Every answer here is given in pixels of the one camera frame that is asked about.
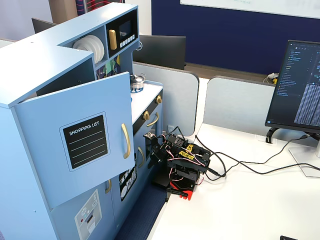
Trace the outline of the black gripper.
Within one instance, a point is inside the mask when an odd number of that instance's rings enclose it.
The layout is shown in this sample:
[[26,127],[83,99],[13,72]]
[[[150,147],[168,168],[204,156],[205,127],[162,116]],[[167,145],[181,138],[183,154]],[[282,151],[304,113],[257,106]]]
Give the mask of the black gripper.
[[152,137],[150,161],[147,168],[150,169],[156,164],[160,164],[168,159],[168,153],[165,150],[166,138],[165,137]]

